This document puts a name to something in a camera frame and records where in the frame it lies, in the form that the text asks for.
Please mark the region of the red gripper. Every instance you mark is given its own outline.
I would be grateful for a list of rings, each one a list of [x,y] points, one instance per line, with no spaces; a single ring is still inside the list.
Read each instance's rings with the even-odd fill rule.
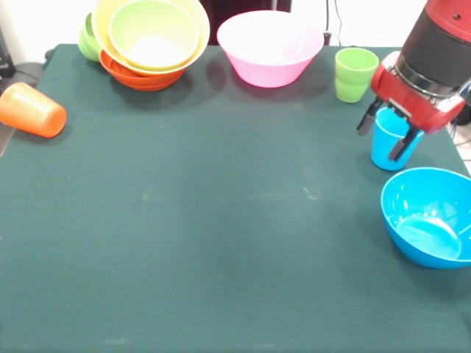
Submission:
[[[400,58],[399,51],[388,54],[378,66],[371,81],[371,89],[375,92],[375,100],[369,105],[356,131],[365,136],[376,119],[377,111],[383,102],[393,104],[404,113],[410,127],[404,138],[399,139],[388,158],[397,162],[408,150],[417,137],[433,134],[445,127],[462,110],[465,100],[458,94],[449,98],[432,98],[415,90],[395,72],[394,65]]]

